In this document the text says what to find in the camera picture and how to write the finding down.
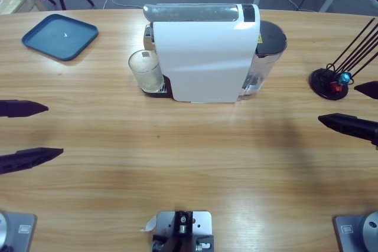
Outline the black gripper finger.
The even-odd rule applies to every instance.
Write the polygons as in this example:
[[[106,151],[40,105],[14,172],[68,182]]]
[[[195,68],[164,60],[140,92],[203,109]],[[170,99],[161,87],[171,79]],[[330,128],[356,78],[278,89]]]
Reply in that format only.
[[[63,148],[32,148],[1,155],[1,175],[31,169],[53,160],[63,152]]]
[[[363,84],[356,85],[355,90],[371,97],[372,99],[378,99],[378,81],[370,81]]]
[[[318,120],[338,133],[368,140],[377,146],[377,122],[341,113],[321,115]]]
[[[1,117],[29,117],[48,110],[47,106],[29,100],[1,100]]]

